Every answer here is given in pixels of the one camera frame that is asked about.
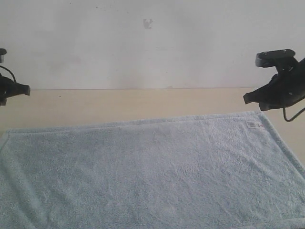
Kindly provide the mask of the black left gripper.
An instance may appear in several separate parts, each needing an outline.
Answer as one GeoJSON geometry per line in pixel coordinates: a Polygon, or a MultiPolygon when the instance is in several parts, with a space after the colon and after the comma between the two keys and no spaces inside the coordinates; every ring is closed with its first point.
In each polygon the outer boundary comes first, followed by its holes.
{"type": "Polygon", "coordinates": [[[5,106],[9,97],[23,94],[30,96],[30,93],[29,85],[15,83],[12,79],[0,75],[0,106],[5,106]]]}

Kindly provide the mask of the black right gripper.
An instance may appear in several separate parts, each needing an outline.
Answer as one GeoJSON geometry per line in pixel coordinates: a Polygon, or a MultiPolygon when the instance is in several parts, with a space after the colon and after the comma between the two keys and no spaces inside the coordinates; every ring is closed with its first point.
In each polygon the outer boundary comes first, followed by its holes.
{"type": "Polygon", "coordinates": [[[295,58],[283,60],[276,66],[277,74],[271,87],[261,87],[243,96],[245,104],[259,103],[261,111],[290,107],[305,96],[305,61],[295,58]]]}

